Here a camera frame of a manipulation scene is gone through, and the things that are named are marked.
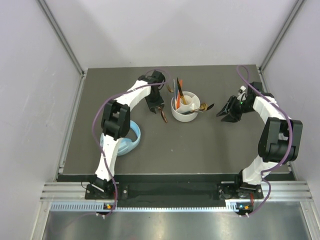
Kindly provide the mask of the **copper utensil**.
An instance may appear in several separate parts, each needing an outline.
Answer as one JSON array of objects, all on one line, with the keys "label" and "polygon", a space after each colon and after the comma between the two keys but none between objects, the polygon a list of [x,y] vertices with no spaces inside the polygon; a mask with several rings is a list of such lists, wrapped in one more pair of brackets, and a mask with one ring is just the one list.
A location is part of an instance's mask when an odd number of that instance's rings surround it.
[{"label": "copper utensil", "polygon": [[162,106],[159,106],[159,107],[158,107],[158,110],[159,110],[159,112],[160,112],[160,114],[161,114],[162,119],[163,119],[164,122],[167,124],[167,123],[168,123],[168,120],[167,120],[166,115],[165,115],[165,113],[164,113],[163,107],[162,107]]}]

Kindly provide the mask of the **dark teal chopstick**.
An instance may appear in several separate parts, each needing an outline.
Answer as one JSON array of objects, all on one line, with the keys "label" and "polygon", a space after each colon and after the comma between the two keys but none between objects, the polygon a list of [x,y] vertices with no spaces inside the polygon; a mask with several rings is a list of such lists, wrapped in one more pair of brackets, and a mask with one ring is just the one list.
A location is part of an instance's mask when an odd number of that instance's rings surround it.
[{"label": "dark teal chopstick", "polygon": [[176,101],[179,93],[176,79],[173,80],[173,93],[174,93],[174,100]]}]

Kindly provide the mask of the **gold spoon green handle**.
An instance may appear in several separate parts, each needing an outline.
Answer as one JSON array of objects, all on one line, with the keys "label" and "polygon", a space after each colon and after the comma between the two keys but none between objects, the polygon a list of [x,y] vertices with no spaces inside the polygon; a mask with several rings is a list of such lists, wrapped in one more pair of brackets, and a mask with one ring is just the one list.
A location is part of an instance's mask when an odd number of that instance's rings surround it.
[{"label": "gold spoon green handle", "polygon": [[183,112],[182,115],[189,115],[189,114],[192,114],[194,112],[205,112],[209,108],[210,108],[210,106],[207,103],[203,102],[203,103],[200,104],[200,106],[198,108]]}]

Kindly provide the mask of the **white divided round container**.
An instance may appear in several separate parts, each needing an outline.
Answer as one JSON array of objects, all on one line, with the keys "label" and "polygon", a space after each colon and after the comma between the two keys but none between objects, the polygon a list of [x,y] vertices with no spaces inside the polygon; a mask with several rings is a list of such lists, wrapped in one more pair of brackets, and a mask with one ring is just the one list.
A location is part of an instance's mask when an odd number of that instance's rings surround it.
[{"label": "white divided round container", "polygon": [[185,98],[187,104],[183,104],[183,101],[180,100],[179,108],[176,110],[174,108],[175,98],[172,97],[171,103],[170,103],[171,113],[177,121],[182,122],[182,123],[187,123],[187,122],[193,121],[197,117],[198,112],[192,112],[189,114],[184,114],[184,113],[191,111],[191,110],[198,109],[201,105],[201,102],[200,102],[200,99],[198,98],[198,96],[192,92],[183,91],[183,95],[184,95],[184,98]]}]

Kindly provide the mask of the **light blue headphones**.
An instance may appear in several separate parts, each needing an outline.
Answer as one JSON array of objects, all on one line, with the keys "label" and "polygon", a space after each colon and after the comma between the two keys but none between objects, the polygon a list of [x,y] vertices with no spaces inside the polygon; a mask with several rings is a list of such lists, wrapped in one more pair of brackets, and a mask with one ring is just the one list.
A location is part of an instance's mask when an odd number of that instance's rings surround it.
[{"label": "light blue headphones", "polygon": [[123,156],[131,152],[133,149],[135,149],[141,140],[141,130],[140,127],[133,121],[130,121],[130,129],[135,133],[136,140],[132,141],[130,138],[123,138],[120,142],[117,156]]}]

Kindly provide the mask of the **orange chopstick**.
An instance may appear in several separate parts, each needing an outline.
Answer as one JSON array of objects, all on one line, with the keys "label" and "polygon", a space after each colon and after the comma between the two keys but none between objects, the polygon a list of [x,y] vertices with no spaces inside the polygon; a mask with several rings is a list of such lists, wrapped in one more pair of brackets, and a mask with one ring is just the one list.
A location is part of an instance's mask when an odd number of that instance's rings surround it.
[{"label": "orange chopstick", "polygon": [[177,79],[175,81],[175,109],[178,110],[180,108],[180,91],[179,91],[179,85],[180,85],[181,81],[179,79]]}]

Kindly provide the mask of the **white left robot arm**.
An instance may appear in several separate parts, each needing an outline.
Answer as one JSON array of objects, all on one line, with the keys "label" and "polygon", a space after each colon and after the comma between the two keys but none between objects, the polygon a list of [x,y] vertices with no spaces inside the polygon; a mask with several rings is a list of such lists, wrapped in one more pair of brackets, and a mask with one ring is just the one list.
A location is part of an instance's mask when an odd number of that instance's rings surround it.
[{"label": "white left robot arm", "polygon": [[99,114],[102,114],[102,137],[98,140],[96,135],[93,135],[99,146],[100,160],[90,183],[96,187],[97,194],[102,198],[118,197],[114,179],[115,163],[121,141],[131,128],[131,111],[134,107],[145,99],[148,109],[152,113],[160,112],[162,119],[168,122],[163,112],[165,102],[160,93],[161,87],[165,84],[166,77],[158,69],[153,70],[150,75],[141,75],[127,91],[108,98],[94,117],[92,131]]}]

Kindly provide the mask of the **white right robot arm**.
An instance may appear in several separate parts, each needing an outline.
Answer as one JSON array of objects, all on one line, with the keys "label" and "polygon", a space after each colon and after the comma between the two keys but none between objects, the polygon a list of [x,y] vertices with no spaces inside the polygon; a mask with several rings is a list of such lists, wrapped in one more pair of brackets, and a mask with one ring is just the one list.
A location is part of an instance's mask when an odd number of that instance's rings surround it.
[{"label": "white right robot arm", "polygon": [[243,114],[250,112],[259,114],[264,128],[258,142],[258,155],[236,175],[233,192],[239,198],[250,195],[262,198],[262,180],[278,164],[297,159],[303,123],[286,118],[278,110],[274,96],[263,91],[260,82],[251,82],[250,87],[241,86],[238,94],[232,95],[216,116],[222,117],[222,122],[237,123]]}]

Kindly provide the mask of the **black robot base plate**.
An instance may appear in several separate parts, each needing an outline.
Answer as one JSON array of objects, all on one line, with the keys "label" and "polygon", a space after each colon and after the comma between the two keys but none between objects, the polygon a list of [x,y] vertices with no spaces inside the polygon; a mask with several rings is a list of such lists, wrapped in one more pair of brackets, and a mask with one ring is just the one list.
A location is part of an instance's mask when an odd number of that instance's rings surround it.
[{"label": "black robot base plate", "polygon": [[118,174],[114,180],[87,179],[85,199],[111,200],[119,206],[211,205],[230,199],[263,199],[259,183],[245,183],[240,174]]}]

